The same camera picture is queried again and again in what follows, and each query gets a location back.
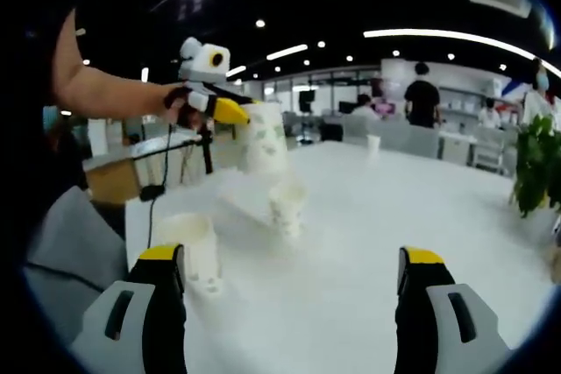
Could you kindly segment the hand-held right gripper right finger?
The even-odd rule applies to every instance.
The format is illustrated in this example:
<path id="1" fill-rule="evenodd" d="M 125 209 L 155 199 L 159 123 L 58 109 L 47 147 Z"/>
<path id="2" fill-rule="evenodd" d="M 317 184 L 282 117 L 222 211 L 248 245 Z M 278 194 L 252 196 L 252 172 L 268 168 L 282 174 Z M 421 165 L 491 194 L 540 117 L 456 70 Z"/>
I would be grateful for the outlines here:
<path id="1" fill-rule="evenodd" d="M 511 349 L 498 317 L 435 252 L 399 250 L 396 373 L 494 373 Z"/>

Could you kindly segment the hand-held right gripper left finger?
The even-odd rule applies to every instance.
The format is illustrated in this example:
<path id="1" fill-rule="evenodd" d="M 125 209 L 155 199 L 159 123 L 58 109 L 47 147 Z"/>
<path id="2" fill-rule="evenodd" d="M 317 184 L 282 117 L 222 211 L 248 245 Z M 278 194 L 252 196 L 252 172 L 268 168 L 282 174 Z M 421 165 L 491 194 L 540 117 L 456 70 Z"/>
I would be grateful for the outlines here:
<path id="1" fill-rule="evenodd" d="M 85 311 L 72 353 L 88 373 L 185 373 L 183 246 L 145 250 Z"/>

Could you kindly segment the person's left hand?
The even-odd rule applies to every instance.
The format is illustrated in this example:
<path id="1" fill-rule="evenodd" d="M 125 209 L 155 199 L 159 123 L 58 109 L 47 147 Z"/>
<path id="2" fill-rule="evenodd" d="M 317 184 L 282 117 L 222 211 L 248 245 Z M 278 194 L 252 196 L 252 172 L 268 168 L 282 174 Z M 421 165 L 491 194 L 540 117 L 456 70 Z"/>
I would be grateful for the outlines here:
<path id="1" fill-rule="evenodd" d="M 207 125 L 216 102 L 214 95 L 199 93 L 186 86 L 171 89 L 163 100 L 171 122 L 194 131 L 200 131 Z"/>

